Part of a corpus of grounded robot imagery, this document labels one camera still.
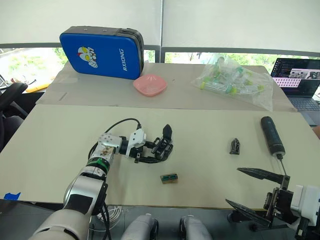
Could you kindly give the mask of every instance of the black chair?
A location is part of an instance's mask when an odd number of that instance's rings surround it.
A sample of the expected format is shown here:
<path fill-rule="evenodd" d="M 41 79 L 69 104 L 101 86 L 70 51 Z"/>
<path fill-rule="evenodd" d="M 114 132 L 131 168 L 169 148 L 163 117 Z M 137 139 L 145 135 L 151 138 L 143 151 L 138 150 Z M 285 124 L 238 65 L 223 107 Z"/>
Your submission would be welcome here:
<path fill-rule="evenodd" d="M 28 115 L 14 102 L 27 87 L 25 83 L 16 82 L 4 93 L 0 92 L 0 152 Z"/>

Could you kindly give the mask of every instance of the laptop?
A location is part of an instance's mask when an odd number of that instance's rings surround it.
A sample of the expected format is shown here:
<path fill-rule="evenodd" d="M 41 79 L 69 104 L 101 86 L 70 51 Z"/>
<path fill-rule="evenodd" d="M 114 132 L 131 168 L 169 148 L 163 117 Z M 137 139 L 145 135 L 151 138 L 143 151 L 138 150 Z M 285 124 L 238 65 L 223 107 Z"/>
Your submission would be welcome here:
<path fill-rule="evenodd" d="M 320 125 L 320 105 L 313 99 L 320 85 L 320 60 L 277 58 L 271 77 L 309 124 Z"/>

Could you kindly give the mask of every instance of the white table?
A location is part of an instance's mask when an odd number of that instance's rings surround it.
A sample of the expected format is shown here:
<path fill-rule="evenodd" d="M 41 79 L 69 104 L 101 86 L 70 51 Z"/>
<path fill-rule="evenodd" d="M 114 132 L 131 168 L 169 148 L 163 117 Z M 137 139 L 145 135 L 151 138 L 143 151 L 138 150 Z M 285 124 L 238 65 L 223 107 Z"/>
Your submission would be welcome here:
<path fill-rule="evenodd" d="M 205 65 L 145 63 L 142 74 L 155 74 L 167 82 L 167 89 L 159 95 L 147 97 L 140 94 L 130 79 L 77 73 L 67 62 L 65 67 L 38 104 L 118 106 L 160 109 L 253 110 L 264 108 L 200 90 L 191 84 Z M 244 66 L 257 73 L 268 73 L 264 66 Z M 273 84 L 273 110 L 296 112 L 281 88 Z"/>
<path fill-rule="evenodd" d="M 38 104 L 0 154 L 0 197 L 21 192 L 22 201 L 63 202 L 65 189 L 87 163 L 100 134 L 134 117 L 149 141 L 170 124 L 173 151 L 156 164 L 136 164 L 117 155 L 108 175 L 108 204 L 230 208 L 227 198 L 261 209 L 267 192 L 278 184 L 236 169 L 282 173 L 260 127 L 266 115 L 273 118 L 286 150 L 289 189 L 319 184 L 320 141 L 299 113 Z M 135 127 L 123 123 L 112 133 L 129 136 Z M 235 137 L 241 144 L 239 156 L 229 154 Z M 169 173 L 178 174 L 177 184 L 162 184 L 160 175 Z"/>

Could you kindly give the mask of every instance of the laptop keyboard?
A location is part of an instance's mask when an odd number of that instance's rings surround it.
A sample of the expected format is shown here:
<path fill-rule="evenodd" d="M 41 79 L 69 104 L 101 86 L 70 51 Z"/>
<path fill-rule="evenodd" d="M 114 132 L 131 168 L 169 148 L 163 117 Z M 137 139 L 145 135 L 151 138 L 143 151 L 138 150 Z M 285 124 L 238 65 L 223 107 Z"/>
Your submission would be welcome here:
<path fill-rule="evenodd" d="M 320 106 L 312 98 L 290 97 L 290 101 L 299 111 L 320 111 Z"/>

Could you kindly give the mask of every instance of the plastic bag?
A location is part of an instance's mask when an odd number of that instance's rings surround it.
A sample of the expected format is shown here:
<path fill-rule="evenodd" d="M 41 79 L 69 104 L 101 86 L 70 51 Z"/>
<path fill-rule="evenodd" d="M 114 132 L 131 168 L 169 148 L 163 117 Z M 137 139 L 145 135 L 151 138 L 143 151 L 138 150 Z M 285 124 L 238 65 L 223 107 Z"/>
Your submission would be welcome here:
<path fill-rule="evenodd" d="M 256 73 L 239 65 L 231 58 L 215 54 L 202 74 L 192 81 L 196 87 L 230 96 L 273 110 L 274 80 L 267 73 Z"/>

